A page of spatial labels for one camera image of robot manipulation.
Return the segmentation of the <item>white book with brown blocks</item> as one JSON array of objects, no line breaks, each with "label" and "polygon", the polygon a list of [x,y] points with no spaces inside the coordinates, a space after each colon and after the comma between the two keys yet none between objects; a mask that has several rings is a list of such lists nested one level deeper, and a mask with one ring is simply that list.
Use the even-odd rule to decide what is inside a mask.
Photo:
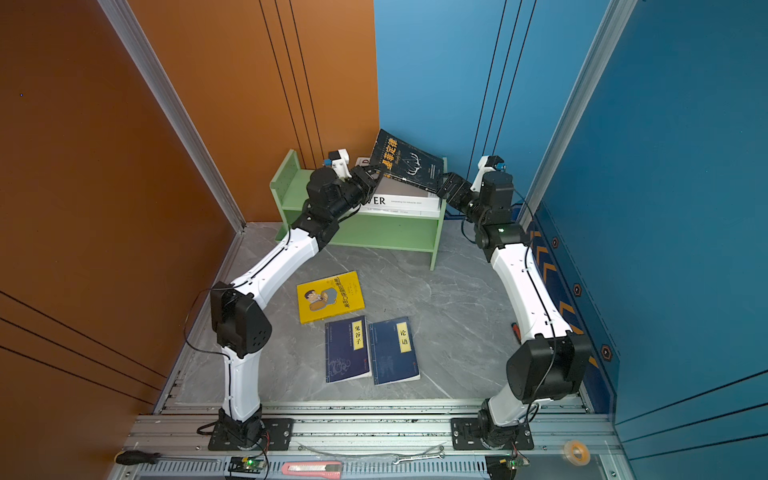
[{"label": "white book with brown blocks", "polygon": [[376,209],[376,208],[369,208],[367,206],[363,206],[360,208],[359,213],[363,215],[374,215],[374,216],[384,216],[384,217],[439,219],[441,215],[441,210],[440,209],[428,210],[428,211],[387,210],[387,209]]}]

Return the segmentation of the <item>black book with gold title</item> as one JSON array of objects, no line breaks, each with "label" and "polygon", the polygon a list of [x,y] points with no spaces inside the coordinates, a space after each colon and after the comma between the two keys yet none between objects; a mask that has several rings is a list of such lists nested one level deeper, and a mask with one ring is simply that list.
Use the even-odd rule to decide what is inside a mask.
[{"label": "black book with gold title", "polygon": [[444,160],[427,153],[380,129],[370,156],[370,164],[383,175],[418,189],[436,194],[441,186]]}]

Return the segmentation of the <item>white LOVER magazine book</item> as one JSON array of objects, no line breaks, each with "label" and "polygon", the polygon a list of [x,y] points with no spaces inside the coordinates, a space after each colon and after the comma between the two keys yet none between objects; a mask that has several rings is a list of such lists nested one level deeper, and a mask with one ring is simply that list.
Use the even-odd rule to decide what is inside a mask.
[{"label": "white LOVER magazine book", "polygon": [[387,210],[428,211],[440,209],[441,200],[431,192],[383,175],[371,201],[363,206]]}]

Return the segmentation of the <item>dark blue book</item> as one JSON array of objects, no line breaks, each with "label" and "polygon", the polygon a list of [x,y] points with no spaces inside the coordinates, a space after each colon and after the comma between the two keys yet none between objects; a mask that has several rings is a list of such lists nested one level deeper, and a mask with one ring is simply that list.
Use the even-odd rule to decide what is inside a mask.
[{"label": "dark blue book", "polygon": [[376,386],[420,379],[408,317],[370,323],[368,340],[371,372]]},{"label": "dark blue book", "polygon": [[329,384],[371,376],[364,316],[325,325],[325,371]]}]

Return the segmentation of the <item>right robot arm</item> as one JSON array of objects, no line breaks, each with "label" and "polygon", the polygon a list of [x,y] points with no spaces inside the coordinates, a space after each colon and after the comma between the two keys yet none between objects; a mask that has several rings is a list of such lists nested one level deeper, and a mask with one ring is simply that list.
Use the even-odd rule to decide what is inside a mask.
[{"label": "right robot arm", "polygon": [[509,297],[520,343],[506,364],[506,386],[478,413],[477,435],[491,449],[528,434],[543,404],[577,393],[591,356],[589,339],[572,330],[547,292],[533,242],[513,219],[514,194],[512,176],[496,170],[482,175],[479,188],[449,173],[438,190],[473,224],[475,243]]}]

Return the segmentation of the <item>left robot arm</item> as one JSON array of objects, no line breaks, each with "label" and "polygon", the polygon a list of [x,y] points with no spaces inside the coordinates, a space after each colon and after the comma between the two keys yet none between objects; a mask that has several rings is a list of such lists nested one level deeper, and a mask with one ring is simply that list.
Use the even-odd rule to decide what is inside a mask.
[{"label": "left robot arm", "polygon": [[266,307],[285,281],[330,243],[342,221],[372,199],[381,178],[372,166],[356,166],[344,178],[330,167],[313,171],[308,198],[285,238],[236,280],[210,290],[212,329],[225,364],[220,424],[241,436],[259,425],[259,360],[272,334]]}]

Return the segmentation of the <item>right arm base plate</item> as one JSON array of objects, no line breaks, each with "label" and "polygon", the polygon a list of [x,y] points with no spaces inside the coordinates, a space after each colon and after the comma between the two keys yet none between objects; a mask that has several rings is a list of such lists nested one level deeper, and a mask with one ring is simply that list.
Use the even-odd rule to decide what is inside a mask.
[{"label": "right arm base plate", "polygon": [[530,428],[524,425],[499,427],[486,425],[479,418],[455,417],[450,420],[450,437],[454,450],[533,450]]}]

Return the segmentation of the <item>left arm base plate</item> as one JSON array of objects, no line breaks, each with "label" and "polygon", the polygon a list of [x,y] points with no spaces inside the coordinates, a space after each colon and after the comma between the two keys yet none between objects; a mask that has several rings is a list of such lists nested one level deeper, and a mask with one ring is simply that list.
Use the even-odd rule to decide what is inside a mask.
[{"label": "left arm base plate", "polygon": [[210,451],[287,451],[292,439],[292,418],[256,418],[237,421],[229,417],[217,420],[208,443]]}]

